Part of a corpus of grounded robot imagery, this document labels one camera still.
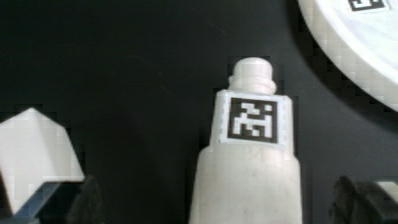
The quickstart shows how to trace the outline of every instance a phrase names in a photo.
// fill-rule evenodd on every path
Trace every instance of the white pointed object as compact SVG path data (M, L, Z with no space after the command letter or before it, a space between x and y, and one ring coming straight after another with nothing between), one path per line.
M398 1L298 0L321 50L346 77L398 111Z
M302 224L291 100L270 95L263 59L238 62L229 83L199 156L190 224Z
M12 213L44 182L85 178L65 129L35 109L0 124L0 172Z

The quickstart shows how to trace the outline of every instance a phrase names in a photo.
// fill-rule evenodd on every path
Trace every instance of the fiducial marker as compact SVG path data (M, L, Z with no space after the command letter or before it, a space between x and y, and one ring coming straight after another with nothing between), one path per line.
M291 100L273 93L270 63L245 58L216 94L190 224L302 224Z

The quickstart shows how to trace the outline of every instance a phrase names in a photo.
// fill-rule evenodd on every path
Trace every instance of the rounded cap tip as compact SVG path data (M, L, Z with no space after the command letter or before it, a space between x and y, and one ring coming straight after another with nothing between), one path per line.
M229 77L229 89L243 92L273 94L271 65L261 58L245 58L234 65Z

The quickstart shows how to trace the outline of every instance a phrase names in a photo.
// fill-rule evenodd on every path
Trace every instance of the black and white square tag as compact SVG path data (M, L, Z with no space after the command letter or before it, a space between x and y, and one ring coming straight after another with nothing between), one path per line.
M284 98L225 92L220 143L286 143Z
M389 9L387 0L346 0L351 12L380 11Z

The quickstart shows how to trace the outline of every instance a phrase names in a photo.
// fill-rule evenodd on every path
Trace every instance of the black background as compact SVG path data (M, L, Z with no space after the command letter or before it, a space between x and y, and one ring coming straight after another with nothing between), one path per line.
M188 220L213 96L236 60L266 57L295 101L303 223L328 223L341 175L394 176L398 114L312 42L295 0L0 2L0 112L67 126L106 223Z

